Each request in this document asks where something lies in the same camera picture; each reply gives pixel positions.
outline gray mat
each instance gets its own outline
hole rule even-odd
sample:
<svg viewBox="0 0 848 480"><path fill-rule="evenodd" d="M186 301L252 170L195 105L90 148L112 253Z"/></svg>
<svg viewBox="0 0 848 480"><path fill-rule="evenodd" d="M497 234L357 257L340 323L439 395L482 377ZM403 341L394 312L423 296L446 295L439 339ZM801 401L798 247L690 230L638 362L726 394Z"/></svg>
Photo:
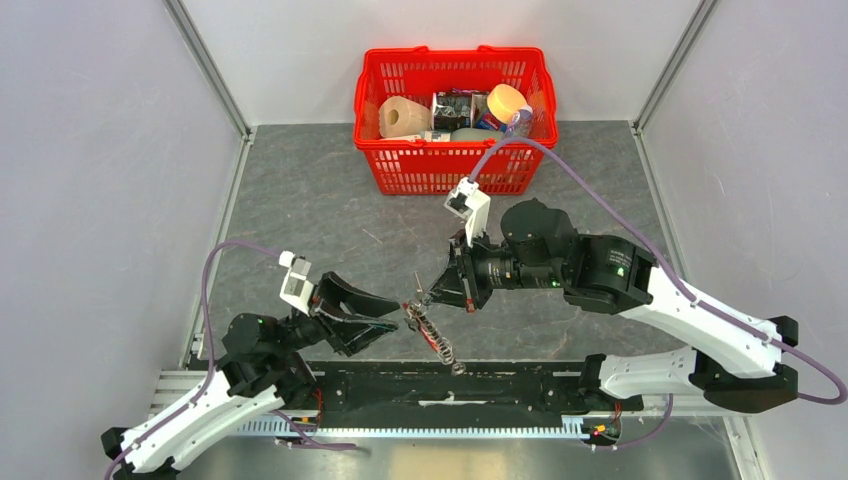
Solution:
<svg viewBox="0 0 848 480"><path fill-rule="evenodd" d="M430 283L447 259L447 239L459 219L442 196L384 196L352 143L351 125L260 127L250 151L229 227L245 238L305 255L310 277L328 270L365 291L406 300L413 272ZM556 148L619 212L665 248L659 220L625 122L561 122ZM495 196L489 216L493 241L502 238L500 216L515 203L537 197L568 212L581 232L630 238L560 168L543 160L527 194ZM225 252L211 296L217 356L221 337L238 313L285 316L279 299L284 270L250 251ZM473 314L444 306L430 318L453 343L460 359L582 359L592 353L638 355L680 347L674 338L619 317L585 313L563 302L561 292L495 292ZM355 358L434 360L424 340L402 329ZM303 351L307 359L339 358L326 345Z"/></svg>

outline gray floor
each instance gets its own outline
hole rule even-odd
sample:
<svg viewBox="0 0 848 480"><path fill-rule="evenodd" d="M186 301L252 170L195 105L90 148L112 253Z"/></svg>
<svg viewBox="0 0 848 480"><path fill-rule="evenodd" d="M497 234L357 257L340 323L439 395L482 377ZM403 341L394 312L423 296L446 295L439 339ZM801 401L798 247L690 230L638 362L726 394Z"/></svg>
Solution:
<svg viewBox="0 0 848 480"><path fill-rule="evenodd" d="M664 247L635 143L625 122L562 122L558 154L649 238ZM351 141L351 125L263 126L244 170L229 238L245 238L305 255L312 277L335 270L353 285L409 299L413 272L429 283L444 266L447 238L460 222L441 196L384 196ZM565 210L581 232L629 237L553 162L542 162L523 197L493 198L490 226L513 204L538 197ZM493 240L502 238L490 232ZM243 250L226 252L211 296L218 355L229 321L240 312L284 316L283 270ZM496 292L474 315L434 307L430 317L461 359L582 359L592 353L637 355L682 344L651 327L584 313L557 291ZM327 345L307 359L339 358ZM360 359L427 359L433 353L406 328L384 337Z"/></svg>
<svg viewBox="0 0 848 480"><path fill-rule="evenodd" d="M627 439L656 425L625 419ZM271 439L228 438L181 480L735 480L721 419L673 419L644 446L592 453L570 440L354 439L364 451L287 450Z"/></svg>

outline white wall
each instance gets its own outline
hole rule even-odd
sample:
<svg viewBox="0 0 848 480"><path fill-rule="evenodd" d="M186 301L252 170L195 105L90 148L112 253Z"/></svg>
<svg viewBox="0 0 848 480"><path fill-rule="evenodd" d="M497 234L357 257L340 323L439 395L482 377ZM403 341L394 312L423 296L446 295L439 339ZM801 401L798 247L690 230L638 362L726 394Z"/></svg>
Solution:
<svg viewBox="0 0 848 480"><path fill-rule="evenodd" d="M161 2L3 5L0 478L101 478L178 362L239 139Z"/></svg>
<svg viewBox="0 0 848 480"><path fill-rule="evenodd" d="M802 349L842 378L846 22L845 2L721 2L647 132L693 283L753 314L794 317ZM835 394L799 369L804 391ZM796 401L755 425L771 478L845 477L845 405Z"/></svg>
<svg viewBox="0 0 848 480"><path fill-rule="evenodd" d="M370 48L538 46L564 120L636 117L697 0L185 0L248 122L353 121Z"/></svg>

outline spring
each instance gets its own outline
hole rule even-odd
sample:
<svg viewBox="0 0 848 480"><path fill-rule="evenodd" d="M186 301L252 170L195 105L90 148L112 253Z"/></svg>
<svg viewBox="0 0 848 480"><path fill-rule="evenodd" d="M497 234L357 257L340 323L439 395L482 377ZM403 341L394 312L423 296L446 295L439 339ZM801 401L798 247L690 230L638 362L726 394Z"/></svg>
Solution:
<svg viewBox="0 0 848 480"><path fill-rule="evenodd" d="M462 375L465 373L465 364L456 361L456 355L453 351L453 345L450 341L439 332L436 325L424 314L422 307L417 304L409 304L406 307L409 317L417 323L418 331L430 344L430 347L439 356L443 365L451 365L451 373L454 375Z"/></svg>

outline white bracket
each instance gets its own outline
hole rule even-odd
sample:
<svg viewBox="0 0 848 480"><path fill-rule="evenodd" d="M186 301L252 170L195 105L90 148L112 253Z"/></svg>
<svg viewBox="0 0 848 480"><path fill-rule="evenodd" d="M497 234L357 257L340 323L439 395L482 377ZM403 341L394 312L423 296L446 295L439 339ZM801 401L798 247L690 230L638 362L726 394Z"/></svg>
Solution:
<svg viewBox="0 0 848 480"><path fill-rule="evenodd" d="M445 208L465 220L465 242L468 246L486 231L490 201L489 196L480 191L480 185L471 183L468 177L463 177L445 199Z"/></svg>
<svg viewBox="0 0 848 480"><path fill-rule="evenodd" d="M692 347L638 357L607 355L598 373L601 390L616 398L662 393L700 395L701 390L689 382L697 355Z"/></svg>
<svg viewBox="0 0 848 480"><path fill-rule="evenodd" d="M294 253L285 251L280 254L280 265L289 269L283 278L283 286L280 289L280 298L292 307L309 315L309 302L312 292L315 290L306 276L312 264L304 257L295 256Z"/></svg>

